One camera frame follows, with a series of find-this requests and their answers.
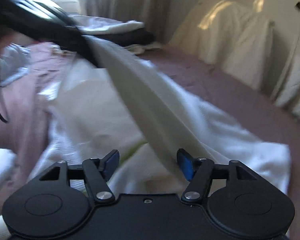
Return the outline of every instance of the metal pivot screw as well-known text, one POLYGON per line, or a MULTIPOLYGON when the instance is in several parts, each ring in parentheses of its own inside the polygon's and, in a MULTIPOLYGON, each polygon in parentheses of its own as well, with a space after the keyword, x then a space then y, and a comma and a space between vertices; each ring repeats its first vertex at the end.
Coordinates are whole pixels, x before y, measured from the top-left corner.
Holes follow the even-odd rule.
POLYGON ((112 194, 108 191, 101 191, 101 192, 97 193, 96 196, 98 199, 101 199, 101 200, 107 200, 107 199, 112 198, 112 194))
POLYGON ((199 197, 200 197, 200 194, 195 191, 189 191, 189 192, 185 193, 185 198, 189 199, 189 200, 195 200, 195 199, 198 199, 199 197))

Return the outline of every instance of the curtain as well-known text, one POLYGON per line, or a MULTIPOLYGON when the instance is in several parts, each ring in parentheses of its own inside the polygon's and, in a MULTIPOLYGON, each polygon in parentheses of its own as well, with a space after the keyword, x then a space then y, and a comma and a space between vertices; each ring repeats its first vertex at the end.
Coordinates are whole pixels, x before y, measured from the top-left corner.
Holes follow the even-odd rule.
POLYGON ((162 39, 170 0, 79 0, 82 15, 144 22, 162 39))

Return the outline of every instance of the sunlight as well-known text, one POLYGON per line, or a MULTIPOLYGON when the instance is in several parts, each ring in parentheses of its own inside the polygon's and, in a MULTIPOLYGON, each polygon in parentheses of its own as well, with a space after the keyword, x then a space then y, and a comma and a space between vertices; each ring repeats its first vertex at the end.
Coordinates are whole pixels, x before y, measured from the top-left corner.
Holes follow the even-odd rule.
POLYGON ((264 3, 265 3, 265 0, 254 0, 253 9, 256 12, 262 12, 264 3))
POLYGON ((213 23, 213 20, 217 16, 217 14, 222 11, 223 9, 227 8, 233 2, 222 0, 218 2, 211 11, 203 18, 202 22, 199 24, 199 28, 203 30, 207 30, 209 26, 213 23))

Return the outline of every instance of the bed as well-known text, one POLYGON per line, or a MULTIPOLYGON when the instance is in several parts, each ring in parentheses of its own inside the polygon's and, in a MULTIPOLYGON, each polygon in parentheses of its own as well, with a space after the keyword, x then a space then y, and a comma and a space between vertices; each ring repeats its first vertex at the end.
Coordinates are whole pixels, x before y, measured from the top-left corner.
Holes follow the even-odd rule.
MULTIPOLYGON (((69 62, 61 55, 51 54, 51 43, 33 45, 31 49, 30 74, 3 89, 11 123, 0 122, 0 147, 18 155, 18 166, 12 178, 0 188, 0 212, 4 200, 25 184, 47 146, 49 114, 37 93, 62 78, 69 62)), ((289 114, 219 68, 172 47, 148 51, 140 57, 151 60, 176 83, 234 116, 262 140, 289 145, 292 157, 289 196, 296 207, 290 233, 292 239, 300 239, 300 127, 289 114)))

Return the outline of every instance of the wall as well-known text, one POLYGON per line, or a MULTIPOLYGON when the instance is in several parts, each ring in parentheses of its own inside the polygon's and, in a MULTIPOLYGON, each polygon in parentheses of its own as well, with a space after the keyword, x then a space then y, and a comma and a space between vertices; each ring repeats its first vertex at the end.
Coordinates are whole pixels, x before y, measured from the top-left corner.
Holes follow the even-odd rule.
MULTIPOLYGON (((176 28, 182 23, 198 0, 170 0, 165 41, 169 41, 176 28)), ((255 0, 234 0, 253 8, 255 0)), ((298 0, 265 0, 263 13, 275 22, 273 64, 266 79, 265 92, 270 93, 277 82, 287 59, 291 44, 300 24, 300 15, 294 8, 298 0)))

